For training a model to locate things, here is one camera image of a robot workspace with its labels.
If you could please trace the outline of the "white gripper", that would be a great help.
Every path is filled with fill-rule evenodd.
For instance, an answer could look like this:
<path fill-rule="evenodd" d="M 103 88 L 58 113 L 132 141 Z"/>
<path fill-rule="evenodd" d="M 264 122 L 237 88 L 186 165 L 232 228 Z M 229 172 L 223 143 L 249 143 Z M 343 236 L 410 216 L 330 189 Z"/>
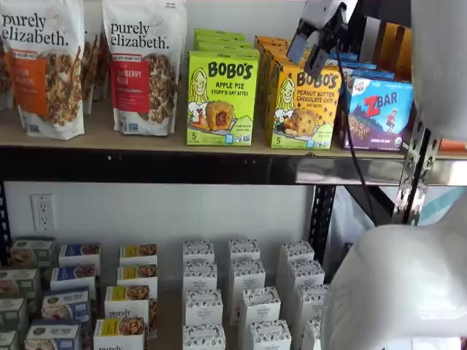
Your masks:
<path fill-rule="evenodd" d="M 357 0 L 308 0 L 305 2 L 298 27 L 287 50 L 287 58 L 300 63 L 309 37 L 316 31 L 317 44 L 307 59 L 305 72 L 311 78 L 318 78 L 323 67 L 339 40 L 348 29 Z"/>

